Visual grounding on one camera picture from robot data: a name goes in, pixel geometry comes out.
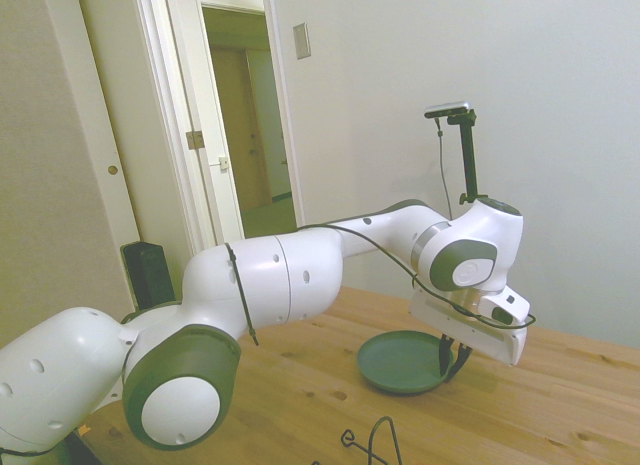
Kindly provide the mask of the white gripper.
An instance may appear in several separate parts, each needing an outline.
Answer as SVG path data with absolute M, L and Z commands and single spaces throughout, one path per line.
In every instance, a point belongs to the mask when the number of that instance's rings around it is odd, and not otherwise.
M 446 383 L 450 382 L 466 364 L 471 355 L 471 348 L 498 361 L 515 366 L 526 343 L 526 328 L 508 330 L 491 327 L 478 320 L 465 317 L 449 304 L 436 299 L 424 290 L 414 292 L 409 313 L 414 318 L 445 334 L 440 338 L 438 354 L 440 376 L 446 376 Z M 458 347 L 456 361 L 449 367 L 450 337 L 462 344 Z

